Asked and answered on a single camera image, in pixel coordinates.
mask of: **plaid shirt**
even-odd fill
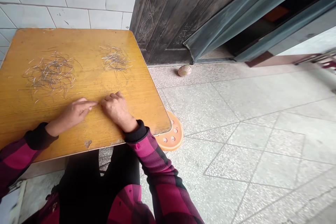
[[[139,157],[148,176],[155,218],[148,206],[141,202],[141,186],[130,184],[115,197],[107,223],[203,223],[182,179],[177,176],[178,171],[158,146],[149,128],[141,120],[138,124],[138,130],[125,134],[125,141]],[[0,151],[0,199],[34,159],[57,139],[45,131],[45,125],[41,123]],[[59,205],[58,193],[52,193],[45,206],[34,214],[34,223],[59,223]]]

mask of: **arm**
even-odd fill
[[[96,101],[84,97],[71,103],[57,119],[41,123],[28,131],[19,141],[5,146],[0,151],[0,200],[9,192],[9,187],[28,169],[37,156],[58,138],[58,135],[84,120]]]
[[[102,107],[125,133],[125,142],[140,159],[148,176],[158,223],[203,223],[189,194],[178,177],[178,171],[159,147],[155,137],[141,120],[132,117],[120,92],[106,96]]]

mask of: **person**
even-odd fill
[[[46,197],[45,206],[25,223],[203,223],[178,171],[150,129],[130,115],[122,93],[107,95],[100,104],[123,130],[126,144],[114,147],[103,177],[98,150],[70,156],[64,176]],[[97,101],[82,97],[57,119],[42,122],[4,147],[0,151],[0,198],[58,135],[82,122],[96,105]],[[155,217],[141,202],[139,163],[148,176]]]

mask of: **orange stool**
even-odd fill
[[[178,118],[170,111],[167,114],[171,121],[171,130],[167,133],[156,135],[155,138],[164,151],[175,151],[183,142],[183,128]]]

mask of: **metal wire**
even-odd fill
[[[23,77],[28,79],[24,90],[31,91],[33,100],[35,96],[37,99],[35,104],[45,96],[54,96],[58,93],[63,94],[64,99],[67,99],[67,93],[74,86],[76,79],[72,64],[76,61],[81,67],[82,65],[76,59],[67,59],[65,56],[68,55],[53,51],[49,57],[42,58],[37,65],[29,67],[23,74]],[[47,93],[44,92],[42,97],[37,98],[37,94],[42,93],[43,90]]]
[[[129,66],[131,60],[128,59],[129,58],[128,55],[122,49],[118,47],[112,47],[109,45],[106,48],[105,47],[101,48],[108,51],[103,52],[105,56],[102,58],[104,60],[105,71],[112,70],[126,74],[127,69],[132,67]]]

